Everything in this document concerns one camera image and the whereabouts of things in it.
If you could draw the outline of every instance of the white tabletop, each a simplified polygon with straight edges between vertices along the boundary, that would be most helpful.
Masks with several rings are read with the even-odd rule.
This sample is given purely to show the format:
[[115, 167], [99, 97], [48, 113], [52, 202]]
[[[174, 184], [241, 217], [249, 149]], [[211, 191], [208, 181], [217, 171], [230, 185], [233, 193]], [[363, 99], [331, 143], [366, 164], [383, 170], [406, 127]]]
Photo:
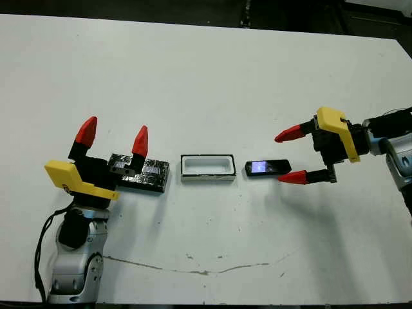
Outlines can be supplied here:
[[[0, 15], [0, 299], [40, 300], [39, 233], [71, 201], [43, 165], [68, 160], [96, 115], [89, 155], [128, 154], [146, 124], [148, 157], [171, 166], [164, 194], [121, 191], [111, 204], [104, 254], [124, 262], [105, 259], [99, 302], [409, 301], [411, 218], [384, 157], [306, 186], [252, 180], [243, 166], [322, 169], [310, 137], [273, 137], [320, 106], [359, 123], [411, 98], [412, 61], [392, 40]], [[236, 179], [182, 183], [180, 155], [191, 153], [233, 154]], [[47, 286], [58, 223], [43, 244]]]

